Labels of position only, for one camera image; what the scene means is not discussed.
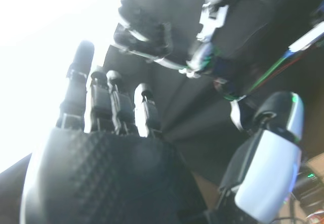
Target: green wire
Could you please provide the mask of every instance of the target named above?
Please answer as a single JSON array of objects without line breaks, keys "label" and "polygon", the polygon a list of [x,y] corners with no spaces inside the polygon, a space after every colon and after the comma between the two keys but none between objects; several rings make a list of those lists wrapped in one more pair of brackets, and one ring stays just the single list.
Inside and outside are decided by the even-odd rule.
[{"label": "green wire", "polygon": [[260,85],[278,66],[284,62],[284,60],[287,57],[281,57],[279,60],[277,60],[276,63],[274,63],[249,89],[248,93],[250,93],[253,89],[255,89],[258,85]]}]

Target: green led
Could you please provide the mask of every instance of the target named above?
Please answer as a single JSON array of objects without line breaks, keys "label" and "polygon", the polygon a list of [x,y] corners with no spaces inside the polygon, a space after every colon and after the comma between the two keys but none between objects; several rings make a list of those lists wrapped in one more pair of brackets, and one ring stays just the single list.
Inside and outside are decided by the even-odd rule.
[{"label": "green led", "polygon": [[298,96],[293,96],[293,102],[296,103],[298,101]]}]

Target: textured black palm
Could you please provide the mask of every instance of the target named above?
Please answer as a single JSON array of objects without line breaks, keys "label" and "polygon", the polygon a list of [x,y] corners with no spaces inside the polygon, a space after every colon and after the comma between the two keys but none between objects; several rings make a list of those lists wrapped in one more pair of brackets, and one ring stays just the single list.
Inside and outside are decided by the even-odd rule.
[{"label": "textured black palm", "polygon": [[205,204],[170,144],[137,136],[54,129],[33,154],[25,223],[180,223]]}]

